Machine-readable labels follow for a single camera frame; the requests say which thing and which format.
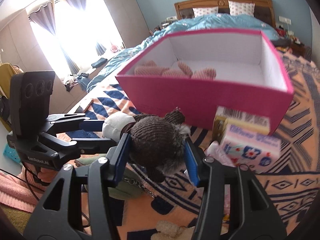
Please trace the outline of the pink sweater left forearm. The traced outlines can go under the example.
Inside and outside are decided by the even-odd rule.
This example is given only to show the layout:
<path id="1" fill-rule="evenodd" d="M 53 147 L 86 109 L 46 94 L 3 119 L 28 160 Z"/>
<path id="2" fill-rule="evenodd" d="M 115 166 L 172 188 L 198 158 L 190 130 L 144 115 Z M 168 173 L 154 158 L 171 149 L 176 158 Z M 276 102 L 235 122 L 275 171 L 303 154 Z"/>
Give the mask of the pink sweater left forearm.
<path id="1" fill-rule="evenodd" d="M 36 183 L 33 175 L 29 171 L 25 172 L 24 167 L 17 176 L 1 171 L 1 204 L 32 213 L 38 200 L 34 197 L 26 182 L 29 183 L 37 197 L 41 198 L 47 187 Z"/>

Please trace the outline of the person's left hand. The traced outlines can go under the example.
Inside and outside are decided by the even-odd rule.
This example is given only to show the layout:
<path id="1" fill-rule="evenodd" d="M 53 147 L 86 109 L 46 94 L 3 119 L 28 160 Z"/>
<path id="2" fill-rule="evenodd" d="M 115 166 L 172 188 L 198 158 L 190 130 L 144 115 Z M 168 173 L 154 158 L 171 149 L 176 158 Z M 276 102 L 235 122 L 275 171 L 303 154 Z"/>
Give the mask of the person's left hand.
<path id="1" fill-rule="evenodd" d="M 58 172 L 55 170 L 40 168 L 40 172 L 37 173 L 37 177 L 44 183 L 51 183 L 57 173 Z"/>

